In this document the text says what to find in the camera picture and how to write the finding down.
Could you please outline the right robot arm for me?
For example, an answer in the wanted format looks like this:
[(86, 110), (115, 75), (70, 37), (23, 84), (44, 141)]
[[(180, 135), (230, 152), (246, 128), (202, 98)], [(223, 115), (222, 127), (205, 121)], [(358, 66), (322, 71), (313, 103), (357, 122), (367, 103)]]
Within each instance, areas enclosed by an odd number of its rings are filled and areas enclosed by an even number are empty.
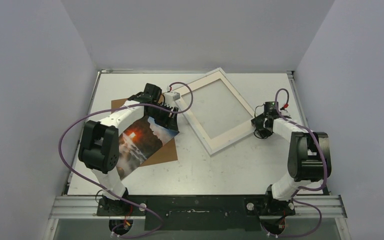
[(281, 136), (289, 143), (287, 173), (266, 190), (262, 207), (268, 215), (293, 213), (292, 197), (311, 183), (321, 182), (323, 188), (332, 172), (329, 136), (293, 122), (285, 107), (276, 108), (276, 101), (267, 101), (263, 113), (254, 115), (254, 135), (267, 139)]

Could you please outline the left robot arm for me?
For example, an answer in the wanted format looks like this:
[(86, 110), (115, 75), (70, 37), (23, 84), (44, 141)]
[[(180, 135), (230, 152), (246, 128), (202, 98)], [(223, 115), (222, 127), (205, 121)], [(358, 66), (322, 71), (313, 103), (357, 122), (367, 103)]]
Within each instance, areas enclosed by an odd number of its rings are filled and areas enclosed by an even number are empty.
[(123, 109), (85, 123), (78, 159), (104, 187), (99, 201), (103, 210), (119, 216), (128, 212), (122, 180), (174, 141), (179, 133), (174, 103), (179, 99), (179, 93), (148, 83), (124, 101)]

